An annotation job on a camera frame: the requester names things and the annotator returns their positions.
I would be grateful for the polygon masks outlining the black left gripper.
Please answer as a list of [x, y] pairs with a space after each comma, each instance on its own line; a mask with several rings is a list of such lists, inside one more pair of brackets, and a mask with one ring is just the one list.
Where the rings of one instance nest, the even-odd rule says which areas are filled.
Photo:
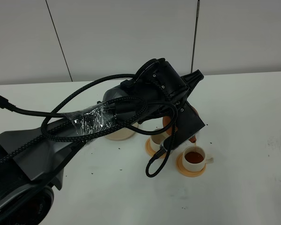
[[137, 82], [154, 84], [166, 93], [170, 102], [184, 103], [203, 79], [204, 75], [199, 70], [180, 77], [168, 61], [160, 58], [147, 61], [131, 79], [131, 86]]

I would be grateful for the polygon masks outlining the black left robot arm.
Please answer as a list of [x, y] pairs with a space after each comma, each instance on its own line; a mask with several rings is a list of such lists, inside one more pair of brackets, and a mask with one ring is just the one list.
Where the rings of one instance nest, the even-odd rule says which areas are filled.
[[[167, 161], [171, 151], [191, 139], [204, 122], [188, 102], [204, 78], [196, 70], [179, 76], [164, 58], [151, 59], [135, 74], [110, 75], [95, 80], [62, 101], [52, 112], [16, 107], [0, 95], [0, 108], [42, 117], [39, 128], [0, 134], [0, 225], [38, 225], [54, 199], [52, 188], [62, 188], [64, 167], [95, 139], [127, 128], [143, 135], [169, 131], [150, 159]], [[61, 109], [85, 90], [122, 79], [105, 92], [102, 101], [87, 109]]]

